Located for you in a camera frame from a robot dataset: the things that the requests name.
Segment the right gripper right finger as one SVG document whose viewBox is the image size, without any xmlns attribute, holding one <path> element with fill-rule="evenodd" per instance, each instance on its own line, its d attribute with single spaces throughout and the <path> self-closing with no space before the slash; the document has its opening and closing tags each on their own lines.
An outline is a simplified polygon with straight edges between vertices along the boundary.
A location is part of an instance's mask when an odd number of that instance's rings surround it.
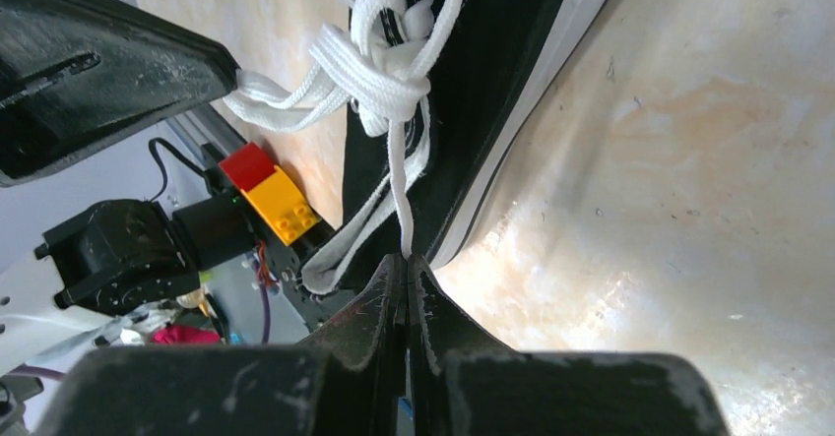
<svg viewBox="0 0 835 436">
<path fill-rule="evenodd" d="M 725 435 L 702 374 L 667 353 L 519 351 L 479 325 L 421 256 L 407 265 L 420 435 Z"/>
</svg>

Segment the white shoelace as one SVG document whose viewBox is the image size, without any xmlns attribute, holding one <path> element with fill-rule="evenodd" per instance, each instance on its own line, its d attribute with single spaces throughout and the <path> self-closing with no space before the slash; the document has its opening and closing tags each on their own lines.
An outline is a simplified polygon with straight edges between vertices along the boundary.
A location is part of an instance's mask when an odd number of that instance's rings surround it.
<svg viewBox="0 0 835 436">
<path fill-rule="evenodd" d="M 350 29 L 325 24 L 309 52 L 312 67 L 289 92 L 252 71 L 236 74 L 237 88 L 223 99 L 241 120 L 279 133 L 299 131 L 342 105 L 354 103 L 364 133 L 386 136 L 389 172 L 364 206 L 322 254 L 341 259 L 355 251 L 379 224 L 396 215 L 401 250 L 412 252 L 413 213 L 407 198 L 428 160 L 428 145 L 406 154 L 405 125 L 430 92 L 429 70 L 437 61 L 463 0 L 342 0 L 351 9 Z"/>
</svg>

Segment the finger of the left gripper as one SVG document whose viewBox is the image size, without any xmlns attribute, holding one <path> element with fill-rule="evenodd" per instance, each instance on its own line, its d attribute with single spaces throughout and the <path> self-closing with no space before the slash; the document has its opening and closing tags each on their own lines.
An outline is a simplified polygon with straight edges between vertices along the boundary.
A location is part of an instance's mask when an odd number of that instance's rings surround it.
<svg viewBox="0 0 835 436">
<path fill-rule="evenodd" d="M 237 71 L 222 44 L 119 0 L 1 0 L 1 183 L 219 99 Z"/>
</svg>

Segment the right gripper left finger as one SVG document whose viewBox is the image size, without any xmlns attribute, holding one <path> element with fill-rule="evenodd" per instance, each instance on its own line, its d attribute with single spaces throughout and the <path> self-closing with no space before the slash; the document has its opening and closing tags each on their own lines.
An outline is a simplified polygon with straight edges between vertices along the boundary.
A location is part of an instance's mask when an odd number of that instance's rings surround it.
<svg viewBox="0 0 835 436">
<path fill-rule="evenodd" d="M 97 349 L 65 377 L 40 435 L 393 435 L 404 389 L 396 314 L 406 261 L 295 344 Z"/>
</svg>

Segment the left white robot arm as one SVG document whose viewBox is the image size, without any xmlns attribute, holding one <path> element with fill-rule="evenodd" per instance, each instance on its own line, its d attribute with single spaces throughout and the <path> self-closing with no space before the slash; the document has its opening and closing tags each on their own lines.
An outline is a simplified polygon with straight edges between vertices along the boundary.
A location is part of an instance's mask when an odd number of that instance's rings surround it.
<svg viewBox="0 0 835 436">
<path fill-rule="evenodd" d="M 1 184 L 60 172 L 236 88 L 220 43 L 119 0 L 1 0 Z M 1 277 L 1 371 L 189 293 L 252 250 L 258 220 L 213 158 L 210 196 L 92 204 Z"/>
</svg>

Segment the black white canvas sneaker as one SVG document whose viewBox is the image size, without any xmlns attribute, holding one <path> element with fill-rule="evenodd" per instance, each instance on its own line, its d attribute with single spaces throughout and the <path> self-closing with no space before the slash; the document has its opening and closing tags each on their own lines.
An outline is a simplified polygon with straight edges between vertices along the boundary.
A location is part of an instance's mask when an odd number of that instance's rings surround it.
<svg viewBox="0 0 835 436">
<path fill-rule="evenodd" d="M 464 247 L 521 127 L 606 1 L 462 0 L 426 104 L 406 127 L 409 154 L 428 146 L 408 197 L 413 248 L 433 267 Z M 356 114 L 348 119 L 344 223 L 302 275 L 317 294 L 364 287 L 397 246 L 393 202 L 371 193 L 383 183 L 384 144 L 361 132 Z"/>
</svg>

